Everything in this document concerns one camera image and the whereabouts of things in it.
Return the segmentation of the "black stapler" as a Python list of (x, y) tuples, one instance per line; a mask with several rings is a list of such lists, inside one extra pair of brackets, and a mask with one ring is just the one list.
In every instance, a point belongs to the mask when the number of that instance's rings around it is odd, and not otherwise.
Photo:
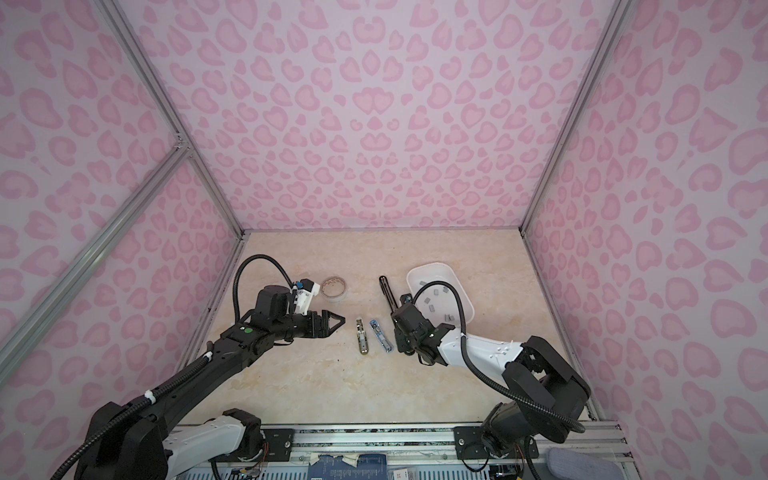
[(388, 278), (385, 275), (381, 275), (378, 278), (378, 281), (379, 281), (381, 292), (384, 295), (384, 298), (389, 307), (390, 313), (394, 313), (398, 309), (398, 302), (391, 289)]

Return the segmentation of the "grey cloth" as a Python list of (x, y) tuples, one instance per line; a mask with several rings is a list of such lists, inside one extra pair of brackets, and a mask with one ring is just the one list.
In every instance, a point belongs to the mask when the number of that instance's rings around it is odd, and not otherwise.
[(616, 464), (568, 449), (552, 448), (546, 454), (550, 473), (563, 480), (623, 480)]

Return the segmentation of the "clear tape roll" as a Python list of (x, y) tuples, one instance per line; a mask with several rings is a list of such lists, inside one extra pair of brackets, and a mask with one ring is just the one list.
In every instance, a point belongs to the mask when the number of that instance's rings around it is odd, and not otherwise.
[(339, 276), (328, 277), (321, 282), (320, 293), (330, 302), (339, 302), (346, 296), (347, 283)]

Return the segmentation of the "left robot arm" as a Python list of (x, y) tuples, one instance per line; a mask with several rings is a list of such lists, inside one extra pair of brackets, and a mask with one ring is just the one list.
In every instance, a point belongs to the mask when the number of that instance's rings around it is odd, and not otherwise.
[(297, 338), (324, 339), (346, 322), (334, 312), (296, 305), (296, 288), (269, 285), (254, 308), (237, 319), (205, 352), (162, 384), (124, 405), (109, 402), (91, 418), (83, 443), (53, 473), (62, 479), (166, 479), (181, 456), (169, 443), (172, 430), (228, 379), (276, 346)]

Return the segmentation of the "blue box on rail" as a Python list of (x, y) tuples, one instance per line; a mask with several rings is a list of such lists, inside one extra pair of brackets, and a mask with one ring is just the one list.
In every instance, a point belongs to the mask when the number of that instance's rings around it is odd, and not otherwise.
[(387, 480), (385, 454), (317, 455), (307, 470), (310, 480)]

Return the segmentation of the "white plastic tray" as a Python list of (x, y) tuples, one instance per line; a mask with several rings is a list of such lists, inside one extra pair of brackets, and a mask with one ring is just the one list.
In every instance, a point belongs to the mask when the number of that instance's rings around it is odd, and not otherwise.
[[(435, 282), (435, 285), (426, 289), (416, 301), (417, 308), (433, 325), (438, 326), (439, 324), (447, 323), (454, 325), (456, 328), (460, 327), (458, 305), (451, 289), (445, 286), (445, 284), (451, 285), (458, 293), (466, 323), (469, 324), (474, 319), (474, 305), (455, 271), (448, 264), (433, 262), (415, 267), (407, 273), (406, 282), (412, 295), (415, 295), (425, 285)], [(450, 292), (444, 293), (443, 287), (447, 287)], [(433, 297), (434, 303), (425, 303), (428, 297)], [(445, 314), (452, 315), (453, 320), (446, 321), (444, 319)]]

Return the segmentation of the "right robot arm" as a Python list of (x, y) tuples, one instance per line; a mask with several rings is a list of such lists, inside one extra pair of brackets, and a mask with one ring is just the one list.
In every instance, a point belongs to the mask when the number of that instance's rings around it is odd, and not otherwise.
[(586, 427), (580, 416), (591, 396), (586, 381), (544, 338), (502, 342), (467, 331), (465, 316), (435, 325), (416, 305), (392, 312), (398, 350), (426, 366), (464, 367), (506, 398), (483, 420), (480, 447), (503, 458), (523, 449), (529, 437), (563, 444)]

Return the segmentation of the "beige staple box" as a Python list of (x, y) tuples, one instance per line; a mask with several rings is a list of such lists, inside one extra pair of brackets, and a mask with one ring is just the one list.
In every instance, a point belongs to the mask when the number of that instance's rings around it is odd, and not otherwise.
[(369, 353), (369, 344), (363, 320), (361, 318), (357, 318), (355, 320), (355, 326), (358, 350), (361, 355), (367, 355)]

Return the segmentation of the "blue staple box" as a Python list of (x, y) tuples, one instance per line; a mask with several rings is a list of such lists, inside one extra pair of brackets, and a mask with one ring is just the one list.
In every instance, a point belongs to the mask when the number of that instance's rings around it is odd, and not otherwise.
[(380, 326), (380, 323), (376, 319), (372, 319), (372, 320), (369, 321), (369, 325), (370, 325), (370, 327), (371, 327), (375, 337), (377, 338), (377, 340), (381, 344), (382, 348), (387, 353), (392, 352), (394, 347), (393, 347), (392, 343), (389, 341), (389, 339), (386, 337), (384, 331), (382, 330), (382, 328)]

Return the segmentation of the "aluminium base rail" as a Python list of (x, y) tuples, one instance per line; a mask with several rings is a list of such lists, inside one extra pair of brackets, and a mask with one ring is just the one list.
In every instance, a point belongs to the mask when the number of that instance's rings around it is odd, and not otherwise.
[(624, 479), (640, 474), (619, 427), (590, 422), (582, 434), (556, 444), (542, 436), (523, 449), (495, 458), (480, 447), (478, 423), (274, 424), (266, 425), (267, 457), (240, 460), (233, 455), (198, 463), (177, 473), (179, 479), (307, 479), (317, 455), (385, 454), (388, 479), (556, 479), (546, 454), (561, 448), (619, 466)]

